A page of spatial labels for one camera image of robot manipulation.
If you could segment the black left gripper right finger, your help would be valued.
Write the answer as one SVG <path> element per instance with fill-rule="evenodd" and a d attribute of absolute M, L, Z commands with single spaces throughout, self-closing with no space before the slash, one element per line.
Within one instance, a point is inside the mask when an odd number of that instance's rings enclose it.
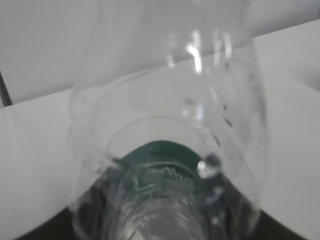
<path fill-rule="evenodd" d="M 261 211 L 258 222 L 258 239 L 259 240 L 306 240 L 301 235 L 290 230 L 269 214 Z"/>

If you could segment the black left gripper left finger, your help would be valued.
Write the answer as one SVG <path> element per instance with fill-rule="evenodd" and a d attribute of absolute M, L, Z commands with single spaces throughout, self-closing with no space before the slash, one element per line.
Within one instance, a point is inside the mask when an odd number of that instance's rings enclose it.
<path fill-rule="evenodd" d="M 36 229 L 17 238 L 18 240 L 74 240 L 73 216 L 68 208 Z"/>

